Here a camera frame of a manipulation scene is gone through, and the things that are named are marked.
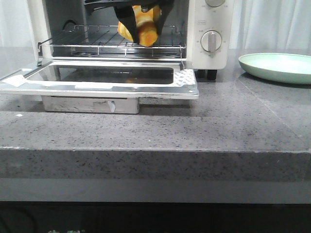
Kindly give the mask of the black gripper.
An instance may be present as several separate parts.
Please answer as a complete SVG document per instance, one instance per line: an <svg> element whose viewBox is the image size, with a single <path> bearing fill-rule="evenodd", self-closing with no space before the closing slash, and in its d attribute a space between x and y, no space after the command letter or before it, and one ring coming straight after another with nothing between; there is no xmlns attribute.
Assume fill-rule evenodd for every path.
<svg viewBox="0 0 311 233"><path fill-rule="evenodd" d="M165 21L174 6L174 0L86 0L84 6L89 14L98 8L114 7L118 20L127 28L132 36L133 42L139 44L139 35L136 18L132 6L140 5L142 12L147 12L156 6L159 8L160 16L155 23L157 35L162 34Z"/></svg>

